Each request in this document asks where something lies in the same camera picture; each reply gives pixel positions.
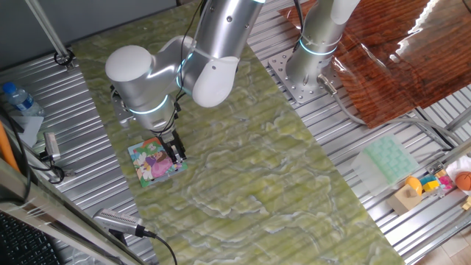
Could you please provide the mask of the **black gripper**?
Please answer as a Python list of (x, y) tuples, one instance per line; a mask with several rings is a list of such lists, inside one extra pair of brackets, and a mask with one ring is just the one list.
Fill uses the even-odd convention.
[(185, 147), (181, 144), (180, 137), (175, 129), (158, 132), (157, 137), (162, 144), (166, 144), (163, 148), (173, 164), (176, 164), (177, 161), (182, 163), (186, 159)]

